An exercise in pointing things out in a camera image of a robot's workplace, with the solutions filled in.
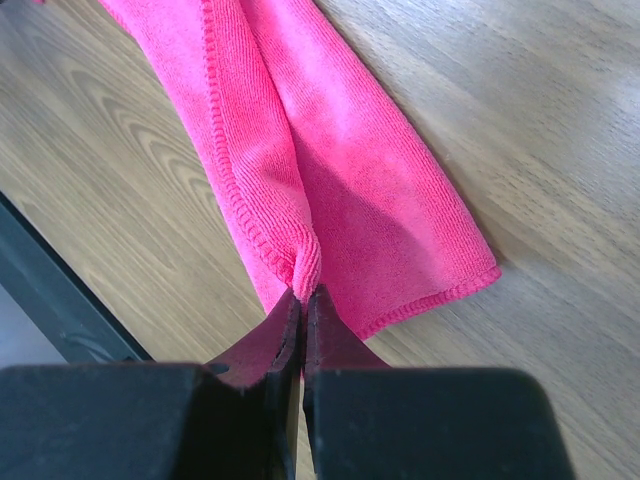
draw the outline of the wood grain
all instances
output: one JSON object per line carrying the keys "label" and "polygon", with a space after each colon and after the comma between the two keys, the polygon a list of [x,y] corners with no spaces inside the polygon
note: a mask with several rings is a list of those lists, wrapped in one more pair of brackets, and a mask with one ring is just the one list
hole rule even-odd
{"label": "wood grain", "polygon": [[[640,6],[319,3],[505,271],[371,346],[397,365],[524,368],[581,478],[640,478]],[[0,8],[0,158],[0,189],[156,358],[207,360],[260,320],[170,102],[95,1]]]}

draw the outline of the tabletop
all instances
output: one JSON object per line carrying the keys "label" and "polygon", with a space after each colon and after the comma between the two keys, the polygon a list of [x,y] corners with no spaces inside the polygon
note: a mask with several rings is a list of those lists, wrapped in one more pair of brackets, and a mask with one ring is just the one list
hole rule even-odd
{"label": "tabletop", "polygon": [[[504,270],[369,345],[525,369],[581,478],[640,478],[640,5],[318,4]],[[206,361],[263,318],[171,103],[95,0],[0,7],[0,158],[0,190],[156,359]]]}

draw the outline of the dark table edge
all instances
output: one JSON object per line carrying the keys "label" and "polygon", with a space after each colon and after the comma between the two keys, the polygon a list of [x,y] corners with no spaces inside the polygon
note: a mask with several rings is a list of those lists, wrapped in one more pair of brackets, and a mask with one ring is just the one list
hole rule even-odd
{"label": "dark table edge", "polygon": [[70,363],[152,359],[2,192],[0,284]]}

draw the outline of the pink cloth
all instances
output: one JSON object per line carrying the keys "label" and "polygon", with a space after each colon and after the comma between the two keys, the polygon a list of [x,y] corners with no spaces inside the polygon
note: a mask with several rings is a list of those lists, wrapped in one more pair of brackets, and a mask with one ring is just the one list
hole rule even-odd
{"label": "pink cloth", "polygon": [[268,311],[327,284],[368,337],[500,270],[420,138],[311,0],[101,0],[136,38]]}

